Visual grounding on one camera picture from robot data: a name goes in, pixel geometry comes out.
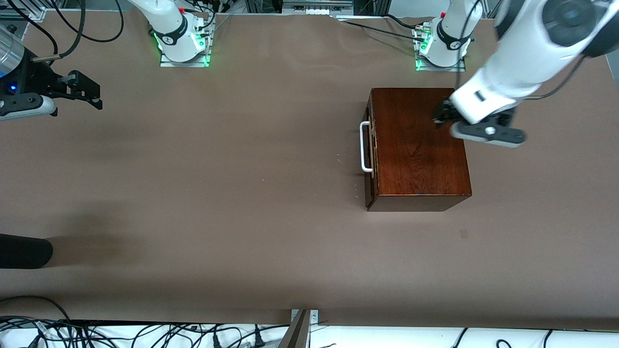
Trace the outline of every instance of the table surface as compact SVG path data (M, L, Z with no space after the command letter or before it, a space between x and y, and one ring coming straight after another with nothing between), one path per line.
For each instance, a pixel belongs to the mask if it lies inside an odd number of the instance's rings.
M113 35L117 15L89 12L85 32ZM58 100L57 118L0 125L1 232L56 248L46 269L1 270L2 296L91 319L285 322L304 307L332 324L619 327L619 93L604 57L520 107L520 148L466 143L472 198L368 213L370 89L454 74L415 71L406 40L313 15L234 16L211 67L159 68L143 16L126 20L119 40L82 40L54 64L97 81L103 111ZM55 14L43 26L71 44ZM478 25L464 79L496 48L492 26ZM25 44L51 51L32 28Z

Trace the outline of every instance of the white handle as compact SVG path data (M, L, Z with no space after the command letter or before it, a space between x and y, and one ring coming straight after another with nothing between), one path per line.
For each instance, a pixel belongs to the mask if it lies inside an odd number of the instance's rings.
M364 126L370 126L370 122L369 121L363 121L361 122L361 124L359 124L359 143L361 144L361 169L366 172L366 173L371 173L374 170L372 170L372 168L368 168L365 165L365 145L363 145L363 127Z

